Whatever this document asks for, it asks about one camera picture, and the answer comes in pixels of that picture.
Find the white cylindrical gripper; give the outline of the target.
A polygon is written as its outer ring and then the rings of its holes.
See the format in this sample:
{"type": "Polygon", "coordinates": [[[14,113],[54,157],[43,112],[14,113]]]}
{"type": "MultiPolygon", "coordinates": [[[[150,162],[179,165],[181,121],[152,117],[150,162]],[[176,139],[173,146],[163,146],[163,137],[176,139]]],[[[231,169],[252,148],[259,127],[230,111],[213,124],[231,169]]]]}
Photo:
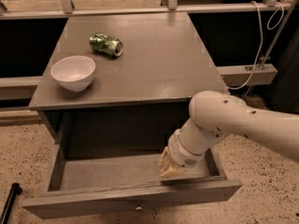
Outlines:
{"type": "Polygon", "coordinates": [[[159,176],[177,176],[183,173],[181,168],[193,168],[204,158],[203,144],[201,134],[175,130],[159,160],[159,176]]]}

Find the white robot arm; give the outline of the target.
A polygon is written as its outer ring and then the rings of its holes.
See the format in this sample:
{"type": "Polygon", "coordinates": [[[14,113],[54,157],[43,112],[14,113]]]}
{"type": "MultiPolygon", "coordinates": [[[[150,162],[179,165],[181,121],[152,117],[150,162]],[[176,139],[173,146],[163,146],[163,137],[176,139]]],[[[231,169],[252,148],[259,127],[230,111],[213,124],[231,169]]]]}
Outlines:
{"type": "Polygon", "coordinates": [[[168,139],[158,164],[159,176],[173,177],[195,167],[208,149],[230,134],[299,161],[298,115],[254,108],[217,91],[201,91],[189,103],[188,120],[168,139]]]}

